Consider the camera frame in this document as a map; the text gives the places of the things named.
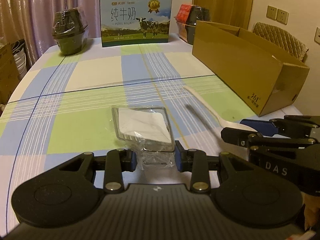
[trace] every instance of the purple curtain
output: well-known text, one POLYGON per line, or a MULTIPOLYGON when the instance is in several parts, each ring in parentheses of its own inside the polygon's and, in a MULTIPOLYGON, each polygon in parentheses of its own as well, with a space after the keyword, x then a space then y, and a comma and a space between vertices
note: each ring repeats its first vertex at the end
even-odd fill
POLYGON ((0 0, 0 37, 8 42, 25 39, 33 64, 50 46, 54 14, 81 6, 89 25, 89 38, 100 36, 99 0, 0 0))

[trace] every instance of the quilted chair cover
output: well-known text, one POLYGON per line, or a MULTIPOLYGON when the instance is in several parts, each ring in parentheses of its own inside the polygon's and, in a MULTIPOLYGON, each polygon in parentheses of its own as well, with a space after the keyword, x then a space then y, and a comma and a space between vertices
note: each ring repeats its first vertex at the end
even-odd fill
POLYGON ((303 61, 306 52, 309 50, 305 44, 277 26, 258 22, 254 25, 252 32, 283 48, 300 61, 303 61))

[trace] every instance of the power outlet panel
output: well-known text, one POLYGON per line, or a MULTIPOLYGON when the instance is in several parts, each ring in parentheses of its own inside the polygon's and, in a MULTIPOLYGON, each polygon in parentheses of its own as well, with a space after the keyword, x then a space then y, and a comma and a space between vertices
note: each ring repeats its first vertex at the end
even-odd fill
POLYGON ((270 18, 272 20, 276 20, 276 17, 277 17, 277 8, 268 5, 267 18, 270 18))
POLYGON ((278 22, 281 22, 283 24, 287 24, 288 18, 289 18, 289 13, 288 12, 286 12, 284 10, 281 10, 281 9, 278 9, 277 18, 276 18, 276 20, 278 22))
POLYGON ((315 42, 320 44, 320 28, 319 27, 317 27, 317 30, 316 30, 315 42))

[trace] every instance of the plaid tablecloth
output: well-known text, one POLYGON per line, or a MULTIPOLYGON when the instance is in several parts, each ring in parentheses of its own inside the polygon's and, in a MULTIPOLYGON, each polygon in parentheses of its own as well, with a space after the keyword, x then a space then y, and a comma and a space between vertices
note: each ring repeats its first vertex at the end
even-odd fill
MULTIPOLYGON (((0 235, 17 223, 11 195, 24 181, 82 152, 105 155, 117 148, 111 106, 165 106, 174 137, 185 148, 209 155, 245 149, 227 145, 221 128, 193 96, 189 85, 226 120, 258 119, 213 72, 191 54, 192 46, 172 35, 169 43, 102 48, 89 40, 79 54, 64 57, 53 46, 35 63, 0 118, 0 235)), ((300 114, 293 106, 262 117, 300 114)), ((175 167, 123 173, 128 183, 186 183, 175 167)), ((212 186, 218 186, 214 172, 212 186)), ((103 172, 95 185, 102 188, 103 172)))

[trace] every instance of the plastic-wrapped food container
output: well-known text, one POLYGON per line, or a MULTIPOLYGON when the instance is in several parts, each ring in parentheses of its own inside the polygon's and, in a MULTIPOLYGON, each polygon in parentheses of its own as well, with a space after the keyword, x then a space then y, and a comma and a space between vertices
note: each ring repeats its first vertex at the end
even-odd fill
POLYGON ((62 54, 80 52, 87 43, 88 32, 88 23, 80 7, 55 14, 52 36, 62 54))
POLYGON ((175 19, 180 38, 193 45, 196 21, 210 21, 210 12, 209 9, 204 7, 182 4, 175 19))
POLYGON ((112 118, 116 131, 116 136, 118 139, 125 141, 126 146, 131 148, 137 155, 137 162, 139 168, 143 169, 143 166, 150 164, 164 164, 166 166, 172 167, 174 166, 174 149, 175 143, 173 138, 173 133, 171 130, 169 118, 167 115, 167 111, 164 107, 159 106, 135 106, 135 107, 126 107, 126 106, 117 106, 112 108, 112 118), (140 123, 150 125, 149 127, 144 126, 138 127, 138 123, 136 122, 139 117, 132 116, 132 127, 131 124, 125 123, 125 127, 127 128, 127 133, 123 132, 123 122, 120 120, 119 112, 120 110, 134 110, 141 111, 150 114, 156 114, 157 120, 161 120, 163 122, 163 130, 165 134, 167 134, 166 140, 157 140, 155 139, 157 124, 149 124, 148 123, 148 115, 145 119, 141 120, 140 123))

